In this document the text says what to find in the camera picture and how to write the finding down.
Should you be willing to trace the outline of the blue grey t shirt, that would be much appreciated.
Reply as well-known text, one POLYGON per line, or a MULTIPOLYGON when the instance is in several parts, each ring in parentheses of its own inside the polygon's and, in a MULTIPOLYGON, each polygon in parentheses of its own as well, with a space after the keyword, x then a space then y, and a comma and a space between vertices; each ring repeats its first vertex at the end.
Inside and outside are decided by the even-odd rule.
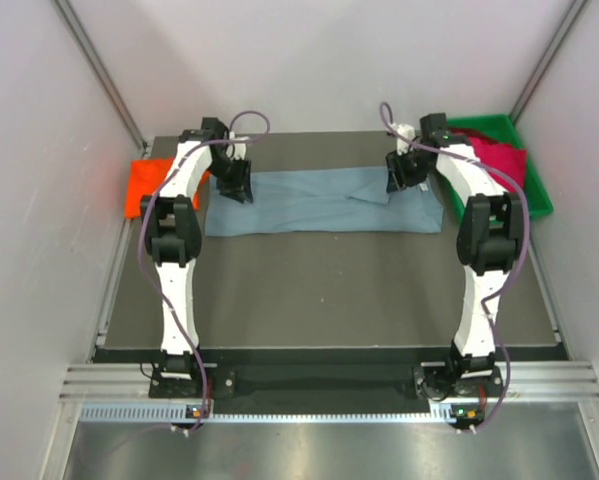
POLYGON ((254 173, 254 201, 244 204, 222 196, 212 181, 204 233, 442 231, 444 207, 428 181, 389 193, 387 180, 382 167, 254 173))

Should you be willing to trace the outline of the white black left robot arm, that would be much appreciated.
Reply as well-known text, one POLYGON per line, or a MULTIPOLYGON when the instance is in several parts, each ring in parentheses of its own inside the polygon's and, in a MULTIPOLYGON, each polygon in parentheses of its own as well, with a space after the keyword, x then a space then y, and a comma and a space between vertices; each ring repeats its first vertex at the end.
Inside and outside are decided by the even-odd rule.
POLYGON ((143 246, 155 266, 153 282, 162 306, 161 358, 152 374, 154 397, 209 398, 209 380, 198 347, 194 321, 193 279, 201 253, 202 231, 193 206, 202 177, 215 178, 219 193, 251 203, 251 161, 247 137, 239 137, 216 117, 178 137, 174 162, 155 192, 140 201, 143 246))

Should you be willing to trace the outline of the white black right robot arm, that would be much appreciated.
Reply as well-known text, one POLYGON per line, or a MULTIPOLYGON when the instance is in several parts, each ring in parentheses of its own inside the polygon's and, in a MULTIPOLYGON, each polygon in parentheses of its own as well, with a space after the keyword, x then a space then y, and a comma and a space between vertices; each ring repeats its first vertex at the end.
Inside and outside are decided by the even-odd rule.
POLYGON ((388 192, 419 186, 438 173, 464 207, 456 238, 465 273, 460 324, 444 365, 422 368, 417 387, 433 401, 466 396, 496 378, 499 298, 527 251, 527 203, 512 178, 485 164, 469 138, 448 127, 445 114, 428 114, 414 128, 395 123, 389 105, 381 103, 380 117, 396 140, 386 156, 388 192))

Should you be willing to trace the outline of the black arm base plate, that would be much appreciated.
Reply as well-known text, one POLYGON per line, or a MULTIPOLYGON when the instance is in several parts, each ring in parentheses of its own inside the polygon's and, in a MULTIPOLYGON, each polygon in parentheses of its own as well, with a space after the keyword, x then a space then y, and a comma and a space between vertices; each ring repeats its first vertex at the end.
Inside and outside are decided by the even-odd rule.
POLYGON ((443 401, 451 397, 495 398, 503 379, 495 369, 487 376, 456 378, 442 365, 298 364, 208 367, 203 374, 177 378, 169 371, 153 374, 152 398, 193 398, 224 401, 258 393, 349 394, 354 399, 390 393, 404 400, 443 401))

